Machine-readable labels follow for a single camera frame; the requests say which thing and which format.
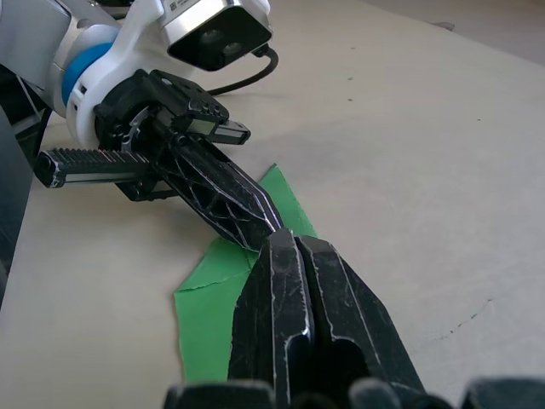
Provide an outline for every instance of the white tabletop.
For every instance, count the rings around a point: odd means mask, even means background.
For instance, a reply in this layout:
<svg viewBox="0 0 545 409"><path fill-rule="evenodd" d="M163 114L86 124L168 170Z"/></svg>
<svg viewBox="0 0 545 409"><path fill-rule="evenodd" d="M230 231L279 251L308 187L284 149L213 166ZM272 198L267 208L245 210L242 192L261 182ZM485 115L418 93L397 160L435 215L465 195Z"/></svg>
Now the white tabletop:
<svg viewBox="0 0 545 409"><path fill-rule="evenodd" d="M275 0L272 24L278 70L221 98L253 131L226 152L254 177L279 164L428 390L457 401L479 375L542 374L545 68L352 0ZM180 200L35 184L0 311L0 407L160 407L181 380L172 294L214 237Z"/></svg>

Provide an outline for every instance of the gray wall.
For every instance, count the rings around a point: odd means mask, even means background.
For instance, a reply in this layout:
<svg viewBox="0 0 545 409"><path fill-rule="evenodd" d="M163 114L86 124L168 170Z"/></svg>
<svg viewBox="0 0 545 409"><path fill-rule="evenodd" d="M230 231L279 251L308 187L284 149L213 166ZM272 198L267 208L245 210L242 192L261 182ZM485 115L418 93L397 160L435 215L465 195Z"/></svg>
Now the gray wall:
<svg viewBox="0 0 545 409"><path fill-rule="evenodd" d="M0 270L0 294L2 274L11 267L31 183L32 170L0 107L0 264L4 270Z"/></svg>

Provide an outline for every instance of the scratch mark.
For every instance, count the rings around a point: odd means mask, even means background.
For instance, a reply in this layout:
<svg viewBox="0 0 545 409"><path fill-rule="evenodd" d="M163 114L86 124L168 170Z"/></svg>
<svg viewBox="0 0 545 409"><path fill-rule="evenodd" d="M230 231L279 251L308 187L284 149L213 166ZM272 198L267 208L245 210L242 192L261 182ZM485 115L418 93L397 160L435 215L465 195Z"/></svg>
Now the scratch mark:
<svg viewBox="0 0 545 409"><path fill-rule="evenodd" d="M429 341L425 342L421 347L419 348L416 348L412 351L412 354L417 354L418 352L420 352L421 350L423 350L425 347L427 347L429 344L431 343L436 343L436 342L439 342L439 341L443 341L444 339L447 339L448 337L450 337L452 334L454 334L458 328L462 328L464 325L466 325L468 322L471 322L473 321L475 318L477 318L477 316L482 313L485 308L488 306L488 304L490 304L491 302L494 301L494 298L488 298L486 300L486 302L481 306L481 308L479 308L479 310L472 314L470 317L469 317L469 320L465 320L465 321L462 321L460 324L458 324L456 326L455 329L453 330L449 330L449 333L448 334L443 334L441 335L440 337L436 337L436 338L433 338L433 339L430 339Z"/></svg>
<svg viewBox="0 0 545 409"><path fill-rule="evenodd" d="M344 286L344 294L342 296L342 301L344 302L344 305L347 307L350 307L350 302L348 302L348 297L350 297L350 284L347 283Z"/></svg>
<svg viewBox="0 0 545 409"><path fill-rule="evenodd" d="M298 292L301 289L301 287L298 287L297 285L294 285L290 290L290 297L292 297L296 292Z"/></svg>
<svg viewBox="0 0 545 409"><path fill-rule="evenodd" d="M242 355L237 356L233 362L229 362L229 366L235 366L243 359Z"/></svg>
<svg viewBox="0 0 545 409"><path fill-rule="evenodd" d="M277 309L277 314L280 314L280 312L282 311L282 308L284 307L284 300L286 298L286 290L287 290L287 283L286 283L286 278L284 277L284 288L282 289L282 299L280 301L280 305L278 306L278 309Z"/></svg>

